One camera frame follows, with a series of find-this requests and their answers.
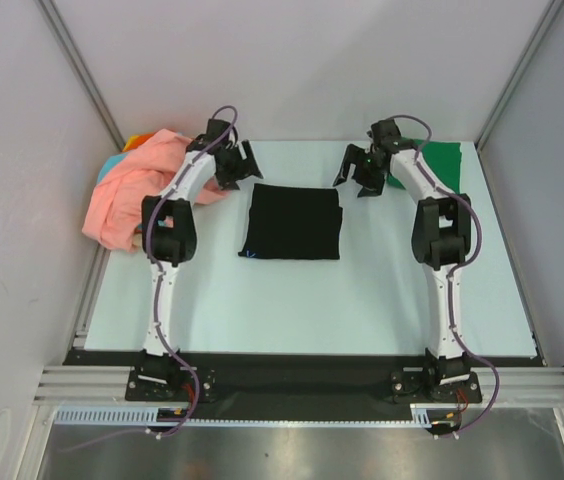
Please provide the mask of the black t-shirt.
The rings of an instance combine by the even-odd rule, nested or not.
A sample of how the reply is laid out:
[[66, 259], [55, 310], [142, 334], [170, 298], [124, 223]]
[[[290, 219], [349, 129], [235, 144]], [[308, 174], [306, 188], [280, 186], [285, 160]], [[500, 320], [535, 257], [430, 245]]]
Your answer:
[[338, 260], [342, 221], [334, 188], [256, 184], [238, 255], [259, 260]]

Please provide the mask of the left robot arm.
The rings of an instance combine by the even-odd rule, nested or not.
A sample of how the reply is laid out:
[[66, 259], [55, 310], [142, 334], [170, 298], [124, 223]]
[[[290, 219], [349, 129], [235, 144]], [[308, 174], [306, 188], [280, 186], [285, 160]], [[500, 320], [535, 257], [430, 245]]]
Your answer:
[[253, 150], [240, 140], [235, 123], [218, 118], [186, 147], [182, 166], [160, 193], [142, 200], [142, 249], [150, 262], [152, 303], [138, 381], [159, 398], [176, 397], [189, 370], [169, 342], [174, 287], [180, 267], [193, 259], [197, 232], [193, 205], [203, 187], [214, 180], [219, 189], [237, 190], [249, 177], [262, 178]]

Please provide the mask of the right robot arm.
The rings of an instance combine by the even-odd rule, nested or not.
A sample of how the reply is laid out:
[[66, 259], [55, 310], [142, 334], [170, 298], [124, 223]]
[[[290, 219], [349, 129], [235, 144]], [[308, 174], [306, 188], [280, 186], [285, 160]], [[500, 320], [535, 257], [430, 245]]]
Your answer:
[[470, 354], [460, 314], [461, 273], [480, 248], [472, 245], [475, 215], [470, 198], [451, 191], [425, 162], [424, 143], [402, 135], [395, 115], [371, 125], [370, 146], [347, 146], [333, 184], [353, 179], [360, 197], [383, 193], [396, 179], [416, 205], [411, 249], [425, 274], [431, 340], [415, 388], [435, 401], [446, 401], [470, 379]]

